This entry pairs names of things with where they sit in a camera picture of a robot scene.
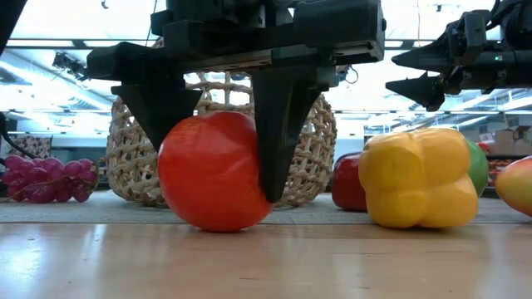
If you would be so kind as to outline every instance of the red grape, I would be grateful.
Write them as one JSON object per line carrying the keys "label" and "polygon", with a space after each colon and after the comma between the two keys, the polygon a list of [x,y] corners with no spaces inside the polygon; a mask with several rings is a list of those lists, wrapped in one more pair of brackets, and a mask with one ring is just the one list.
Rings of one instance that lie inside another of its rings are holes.
{"label": "red grape", "polygon": [[61,190],[69,190],[71,189],[70,180],[68,178],[62,178],[58,179],[53,183],[53,188],[59,192]]}
{"label": "red grape", "polygon": [[27,183],[28,182],[26,178],[18,178],[15,179],[11,184],[9,184],[9,187],[11,187],[14,192],[18,192],[24,189],[24,187],[27,186]]}
{"label": "red grape", "polygon": [[18,165],[18,169],[16,170],[19,174],[22,174],[22,176],[27,176],[27,173],[35,168],[35,164],[32,161],[24,161]]}
{"label": "red grape", "polygon": [[65,165],[56,158],[48,158],[41,162],[42,167],[47,171],[50,172],[52,169],[63,169],[65,168]]}
{"label": "red grape", "polygon": [[87,183],[94,184],[94,182],[96,182],[96,173],[94,171],[85,170],[80,173],[80,179],[86,181]]}
{"label": "red grape", "polygon": [[72,192],[68,189],[62,189],[56,191],[56,201],[58,203],[66,203],[72,198]]}
{"label": "red grape", "polygon": [[81,164],[81,169],[91,170],[92,161],[90,161],[89,159],[79,159],[77,162]]}
{"label": "red grape", "polygon": [[19,179],[21,178],[22,176],[12,170],[8,170],[6,171],[3,175],[2,175],[2,182],[6,185],[9,185],[11,184],[15,179]]}
{"label": "red grape", "polygon": [[45,169],[36,167],[27,173],[27,179],[30,182],[43,183],[48,180],[48,172]]}
{"label": "red grape", "polygon": [[52,186],[44,185],[39,187],[33,192],[30,202],[31,203],[50,203],[56,198],[56,191]]}
{"label": "red grape", "polygon": [[78,185],[75,189],[72,190],[72,195],[74,199],[79,203],[84,203],[89,199],[91,194],[86,190],[86,187],[83,185]]}
{"label": "red grape", "polygon": [[22,192],[20,192],[20,189],[14,188],[14,186],[7,187],[7,196],[10,199],[14,199],[14,200],[18,201],[19,203],[24,200],[24,194],[22,194]]}
{"label": "red grape", "polygon": [[42,185],[39,185],[39,184],[29,185],[26,188],[24,188],[24,191],[22,191],[22,194],[24,195],[25,199],[30,199],[31,200],[32,196],[33,196],[33,193],[35,193],[35,191],[37,191],[37,189],[39,189],[41,187],[42,187]]}
{"label": "red grape", "polygon": [[61,169],[52,169],[51,171],[48,171],[48,178],[50,180],[56,180],[63,176],[65,176],[65,174]]}
{"label": "red grape", "polygon": [[83,170],[83,167],[81,164],[77,161],[70,161],[65,166],[65,174],[68,175],[70,178],[75,178],[81,171]]}
{"label": "red grape", "polygon": [[18,167],[22,162],[26,162],[26,160],[17,155],[9,156],[4,160],[6,167],[10,170],[18,170]]}
{"label": "red grape", "polygon": [[42,161],[44,161],[44,160],[41,159],[41,158],[35,158],[35,159],[32,160],[32,162],[35,164],[35,166],[40,167],[40,168],[43,168],[42,165],[41,165]]}

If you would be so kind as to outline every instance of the wooden table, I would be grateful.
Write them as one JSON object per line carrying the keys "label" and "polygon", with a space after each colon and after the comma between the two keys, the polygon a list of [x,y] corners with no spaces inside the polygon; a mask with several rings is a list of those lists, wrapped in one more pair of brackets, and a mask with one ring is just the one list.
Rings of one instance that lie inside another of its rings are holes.
{"label": "wooden table", "polygon": [[532,225],[2,224],[0,298],[532,297]]}

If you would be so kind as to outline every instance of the red tomato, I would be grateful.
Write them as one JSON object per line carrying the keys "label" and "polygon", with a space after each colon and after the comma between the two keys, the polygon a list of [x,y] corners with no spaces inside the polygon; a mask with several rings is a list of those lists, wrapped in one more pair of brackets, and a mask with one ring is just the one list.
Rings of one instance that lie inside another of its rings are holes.
{"label": "red tomato", "polygon": [[358,178],[359,154],[347,155],[334,165],[332,200],[339,208],[366,212],[366,193]]}
{"label": "red tomato", "polygon": [[272,210],[259,185],[255,123],[241,113],[182,120],[160,147],[158,170],[172,211],[198,228],[235,232]]}

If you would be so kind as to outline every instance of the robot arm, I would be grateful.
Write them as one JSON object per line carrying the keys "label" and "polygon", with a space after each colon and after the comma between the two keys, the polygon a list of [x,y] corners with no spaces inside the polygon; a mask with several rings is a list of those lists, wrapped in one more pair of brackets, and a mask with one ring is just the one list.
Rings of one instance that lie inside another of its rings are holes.
{"label": "robot arm", "polygon": [[[387,89],[438,110],[445,94],[480,89],[532,87],[532,2],[497,0],[493,10],[466,12],[447,25],[433,43],[392,58],[399,66],[440,73],[392,81]],[[501,28],[502,40],[487,41],[486,31]]]}
{"label": "robot arm", "polygon": [[167,0],[166,6],[151,16],[164,48],[127,42],[97,48],[87,57],[89,77],[121,81],[112,92],[158,150],[200,99],[200,91],[185,89],[185,73],[247,71],[260,183],[270,202],[279,201],[313,102],[338,84],[336,66],[382,60],[380,0]]}

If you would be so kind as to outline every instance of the bell pepper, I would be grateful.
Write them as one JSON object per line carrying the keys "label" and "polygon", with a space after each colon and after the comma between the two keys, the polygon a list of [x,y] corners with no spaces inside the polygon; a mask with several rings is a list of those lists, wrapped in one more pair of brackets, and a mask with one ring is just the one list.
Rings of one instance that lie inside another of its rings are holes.
{"label": "bell pepper", "polygon": [[477,212],[470,152],[457,130],[423,129],[371,138],[358,165],[373,221],[389,228],[447,228]]}
{"label": "bell pepper", "polygon": [[468,175],[475,186],[476,194],[480,197],[488,184],[488,173],[490,166],[484,151],[475,142],[467,140],[471,155],[471,166]]}

